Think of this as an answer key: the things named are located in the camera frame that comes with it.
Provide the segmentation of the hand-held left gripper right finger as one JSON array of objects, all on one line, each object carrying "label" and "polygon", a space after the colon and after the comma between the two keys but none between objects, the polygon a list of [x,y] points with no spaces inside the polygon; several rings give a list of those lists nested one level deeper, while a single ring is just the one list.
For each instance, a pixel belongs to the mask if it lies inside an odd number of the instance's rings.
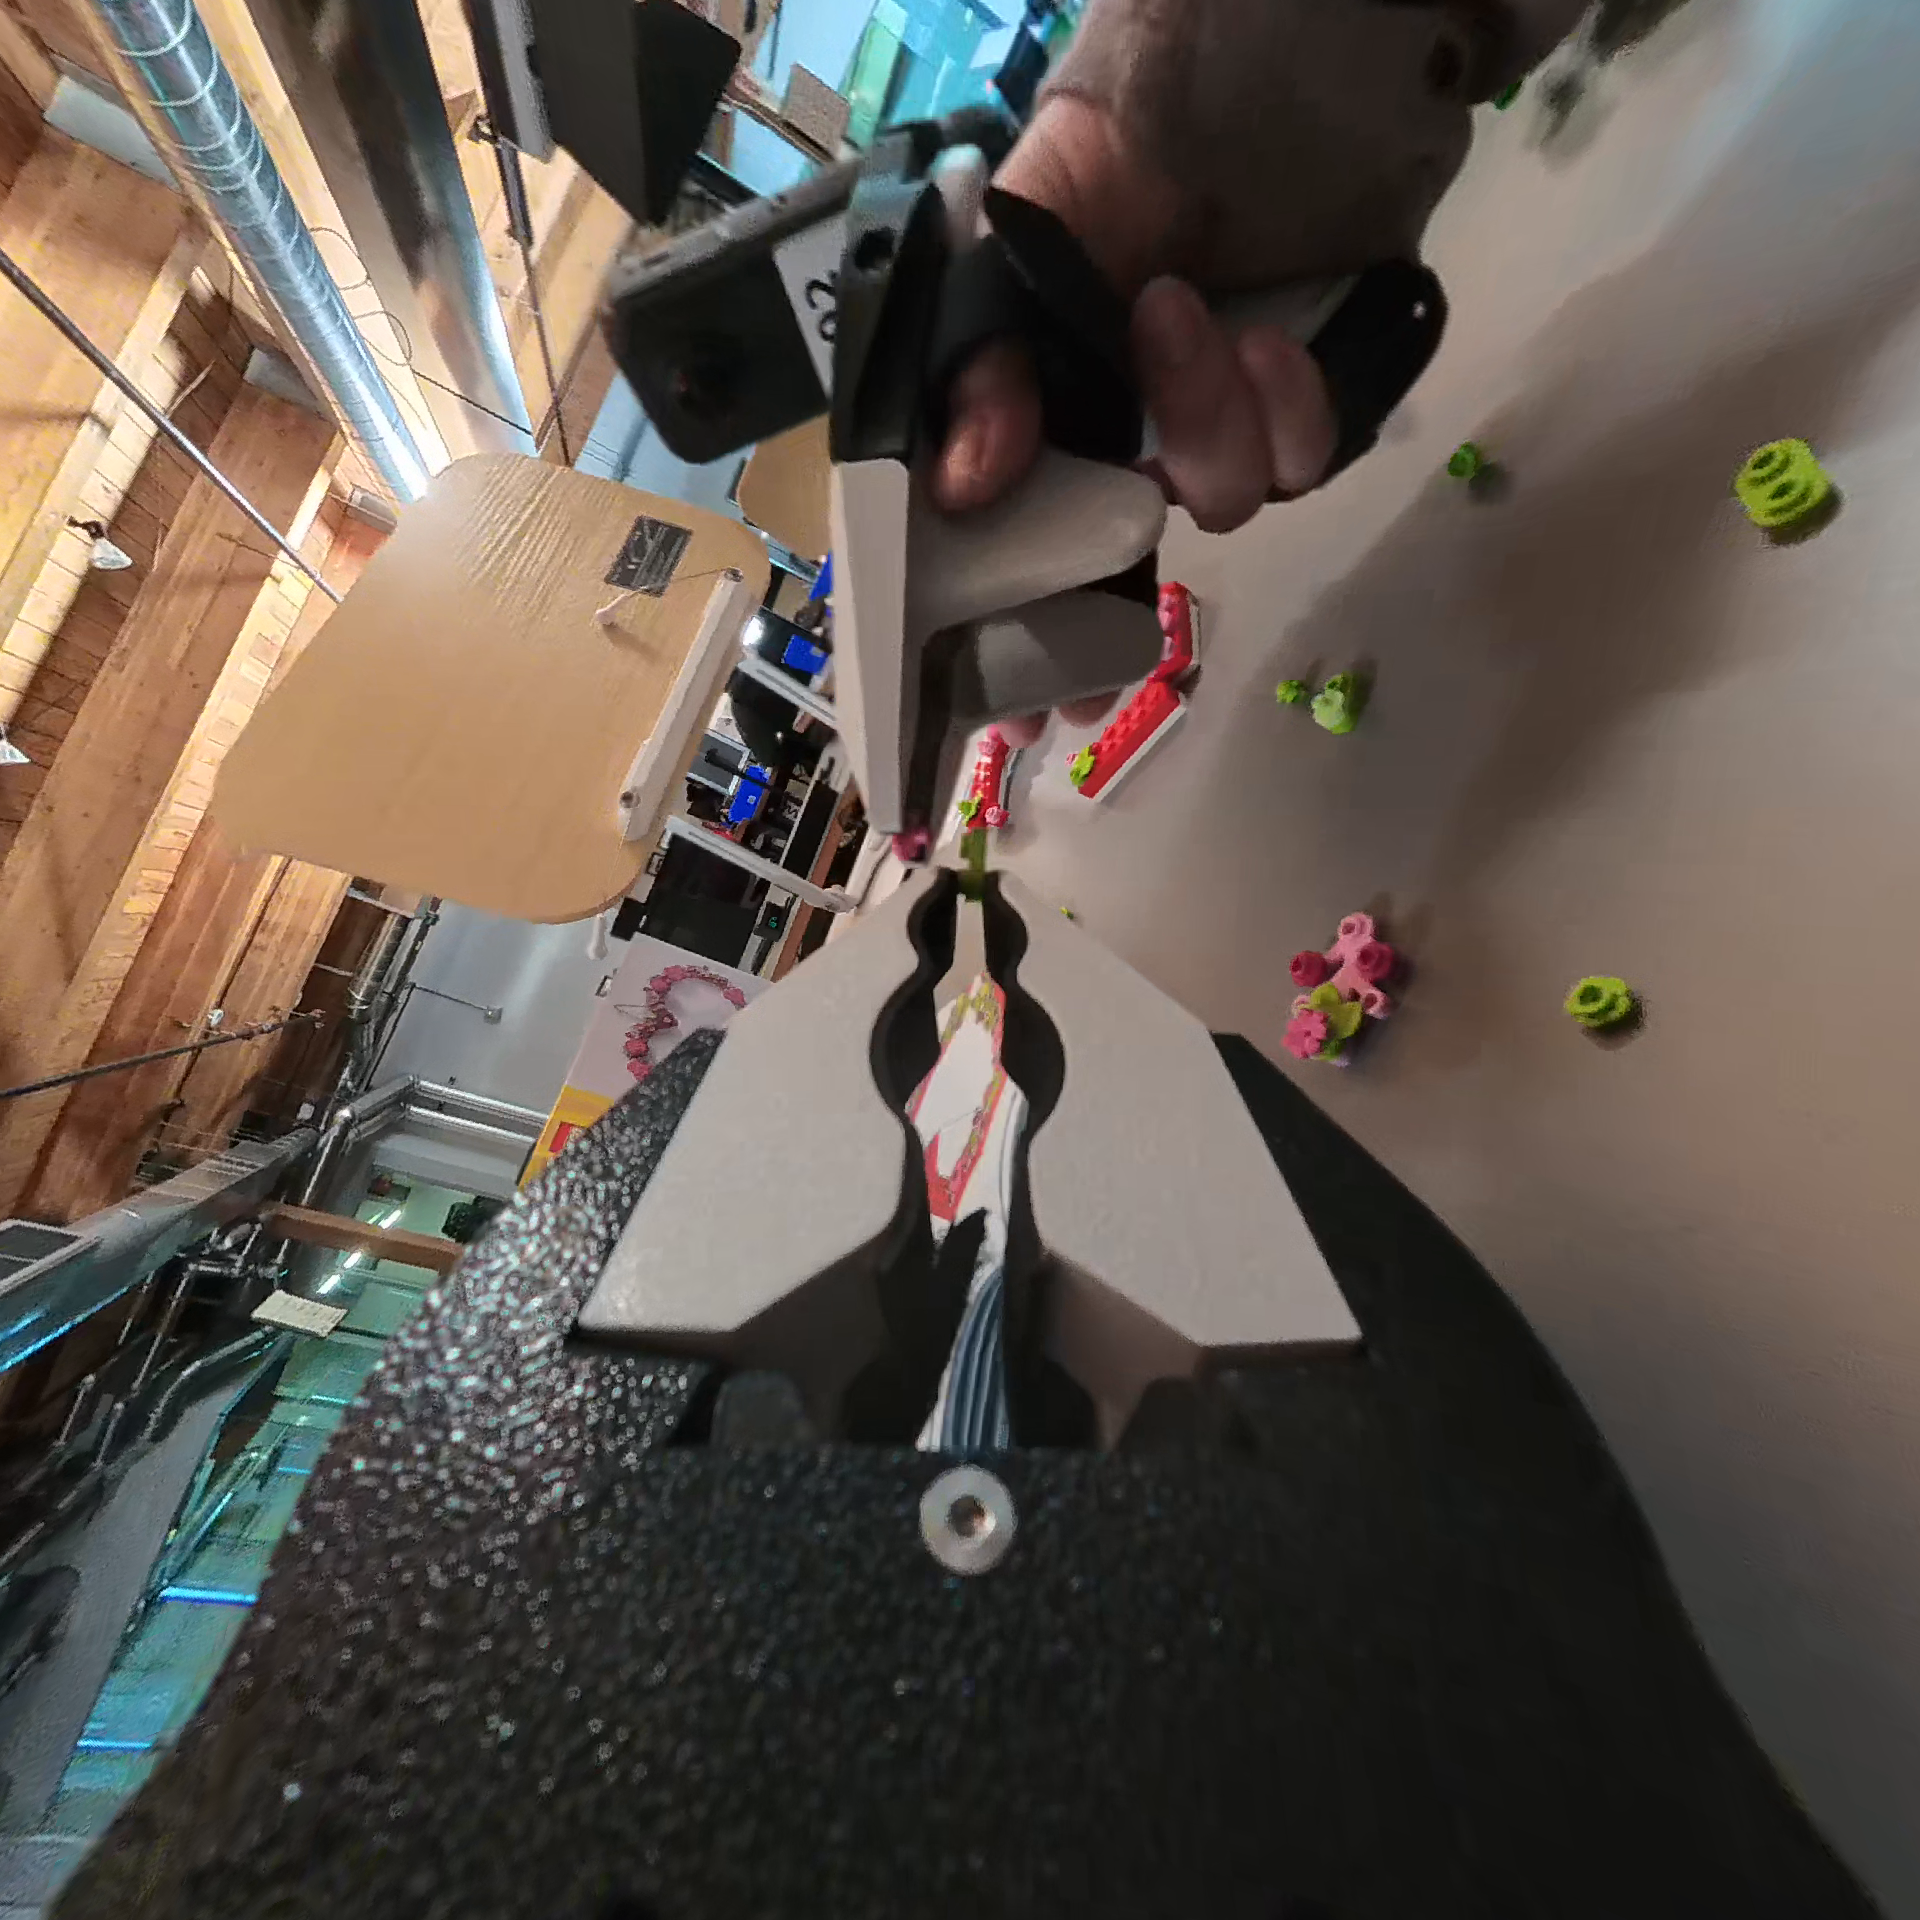
[{"label": "hand-held left gripper right finger", "polygon": [[1005,1255],[1013,1444],[1109,1449],[1161,1386],[1360,1351],[1212,1029],[1019,875],[984,875],[1025,1098]]}]

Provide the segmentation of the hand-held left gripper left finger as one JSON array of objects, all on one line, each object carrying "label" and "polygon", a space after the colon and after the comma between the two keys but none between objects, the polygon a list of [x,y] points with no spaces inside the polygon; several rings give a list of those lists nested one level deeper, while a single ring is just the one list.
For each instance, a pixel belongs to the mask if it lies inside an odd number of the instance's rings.
[{"label": "hand-held left gripper left finger", "polygon": [[824,1435],[924,1435],[966,1281],[936,1270],[909,1101],[958,907],[958,875],[924,866],[726,1020],[577,1332],[778,1372]]}]

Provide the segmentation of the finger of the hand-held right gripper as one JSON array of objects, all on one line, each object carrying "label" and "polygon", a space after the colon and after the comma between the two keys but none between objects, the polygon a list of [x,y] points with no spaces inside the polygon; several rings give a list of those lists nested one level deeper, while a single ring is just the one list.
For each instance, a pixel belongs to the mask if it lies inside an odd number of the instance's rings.
[{"label": "finger of the hand-held right gripper", "polygon": [[830,471],[838,719],[870,829],[925,829],[958,801],[964,523],[925,502],[913,466],[872,458]]}]

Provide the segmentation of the pink lego branch flower cluster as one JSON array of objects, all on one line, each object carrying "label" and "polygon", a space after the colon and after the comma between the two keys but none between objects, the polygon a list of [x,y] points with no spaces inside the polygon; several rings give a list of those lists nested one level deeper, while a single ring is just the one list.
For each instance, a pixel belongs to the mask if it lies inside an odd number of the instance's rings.
[{"label": "pink lego branch flower cluster", "polygon": [[1290,959],[1293,1011],[1282,1049],[1297,1064],[1347,1066],[1351,1049],[1395,1011],[1406,953],[1381,935],[1380,919],[1351,913],[1327,950]]}]

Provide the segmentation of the lime rounded lego plate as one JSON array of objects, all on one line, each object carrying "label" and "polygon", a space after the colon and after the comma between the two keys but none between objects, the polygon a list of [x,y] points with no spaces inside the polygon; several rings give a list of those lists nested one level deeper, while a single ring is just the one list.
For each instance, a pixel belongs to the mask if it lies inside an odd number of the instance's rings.
[{"label": "lime rounded lego plate", "polygon": [[1809,437],[1774,437],[1753,448],[1731,479],[1731,497],[1769,543],[1802,543],[1844,506]]}]

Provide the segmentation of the person's right hand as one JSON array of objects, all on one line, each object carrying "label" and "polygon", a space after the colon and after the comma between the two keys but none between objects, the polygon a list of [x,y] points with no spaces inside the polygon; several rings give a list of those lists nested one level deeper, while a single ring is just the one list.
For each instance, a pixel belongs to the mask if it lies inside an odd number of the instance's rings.
[{"label": "person's right hand", "polygon": [[1203,535],[1234,535],[1333,474],[1336,420],[1282,325],[1216,301],[1413,254],[1469,141],[1475,109],[1418,109],[1412,84],[1310,113],[1239,66],[1161,127],[1053,84],[996,187],[1057,215],[1118,295],[1146,471]]}]

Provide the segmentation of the light wooden panel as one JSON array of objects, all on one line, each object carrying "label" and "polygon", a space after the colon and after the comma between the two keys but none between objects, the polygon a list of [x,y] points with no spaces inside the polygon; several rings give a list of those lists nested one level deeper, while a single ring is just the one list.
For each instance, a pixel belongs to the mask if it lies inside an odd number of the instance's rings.
[{"label": "light wooden panel", "polygon": [[569,925],[631,889],[769,592],[733,514],[453,459],[224,760],[236,848]]},{"label": "light wooden panel", "polygon": [[804,563],[830,548],[830,432],[827,417],[763,437],[736,479],[736,509]]}]

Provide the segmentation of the yellow white toy box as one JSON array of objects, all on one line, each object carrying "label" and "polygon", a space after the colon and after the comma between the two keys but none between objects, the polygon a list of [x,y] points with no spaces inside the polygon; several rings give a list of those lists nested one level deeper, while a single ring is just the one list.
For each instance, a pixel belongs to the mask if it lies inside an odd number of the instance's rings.
[{"label": "yellow white toy box", "polygon": [[726,1025],[763,988],[769,981],[756,971],[672,950],[654,935],[631,935],[589,1007],[583,1044],[521,1171],[521,1187],[529,1187],[553,1156],[593,1129],[623,1092],[652,1079],[678,1044]]}]

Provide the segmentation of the instruction booklet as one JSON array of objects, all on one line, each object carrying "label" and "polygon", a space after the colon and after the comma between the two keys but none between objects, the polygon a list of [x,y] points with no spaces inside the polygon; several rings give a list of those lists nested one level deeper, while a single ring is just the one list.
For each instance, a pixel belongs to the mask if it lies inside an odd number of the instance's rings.
[{"label": "instruction booklet", "polygon": [[1006,1449],[1005,1267],[1025,1098],[1005,1066],[1005,988],[984,971],[944,1004],[940,1057],[909,1116],[924,1138],[936,1251],[953,1251],[966,1281],[924,1449]]}]

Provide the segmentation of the black angular panel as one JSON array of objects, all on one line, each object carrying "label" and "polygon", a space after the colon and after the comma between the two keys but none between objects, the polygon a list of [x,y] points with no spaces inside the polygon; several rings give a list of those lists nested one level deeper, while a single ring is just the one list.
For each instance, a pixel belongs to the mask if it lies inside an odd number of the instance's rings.
[{"label": "black angular panel", "polygon": [[678,0],[468,0],[496,147],[569,155],[637,225],[701,160],[742,43]]}]

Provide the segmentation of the black computer monitor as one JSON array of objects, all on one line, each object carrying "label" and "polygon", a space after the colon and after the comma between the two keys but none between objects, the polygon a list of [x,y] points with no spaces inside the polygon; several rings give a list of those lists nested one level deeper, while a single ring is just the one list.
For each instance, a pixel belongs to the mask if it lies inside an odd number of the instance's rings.
[{"label": "black computer monitor", "polygon": [[756,971],[769,941],[763,913],[763,875],[688,834],[669,834],[658,872],[637,907],[637,933],[733,971]]}]

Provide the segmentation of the silver metal pipe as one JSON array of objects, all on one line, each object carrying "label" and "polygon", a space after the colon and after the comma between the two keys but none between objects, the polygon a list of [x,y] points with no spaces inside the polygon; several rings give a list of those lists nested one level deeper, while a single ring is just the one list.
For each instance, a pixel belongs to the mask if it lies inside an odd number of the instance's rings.
[{"label": "silver metal pipe", "polygon": [[320,1127],[303,1201],[343,1205],[373,1171],[470,1198],[514,1198],[545,1116],[505,1098],[396,1075],[341,1098]]}]

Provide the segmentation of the white desk frame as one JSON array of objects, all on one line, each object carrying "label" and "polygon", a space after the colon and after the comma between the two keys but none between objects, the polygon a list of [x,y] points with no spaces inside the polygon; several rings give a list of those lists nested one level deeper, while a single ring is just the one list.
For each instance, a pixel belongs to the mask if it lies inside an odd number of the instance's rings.
[{"label": "white desk frame", "polygon": [[852,889],[820,887],[820,880],[726,839],[725,832],[715,832],[715,829],[707,829],[688,815],[665,820],[665,843],[693,843],[697,852],[725,859],[736,872],[763,880],[769,889],[802,900],[804,907],[854,913]]}]

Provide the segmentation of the silver ventilation duct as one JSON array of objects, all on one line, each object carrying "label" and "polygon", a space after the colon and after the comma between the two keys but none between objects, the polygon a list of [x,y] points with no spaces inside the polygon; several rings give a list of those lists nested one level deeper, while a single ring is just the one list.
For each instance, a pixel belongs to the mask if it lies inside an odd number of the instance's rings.
[{"label": "silver ventilation duct", "polygon": [[201,11],[189,0],[105,0],[96,12],[115,54],[133,66],[137,98],[168,127],[183,170],[320,377],[350,432],[412,506],[430,489],[430,459]]}]

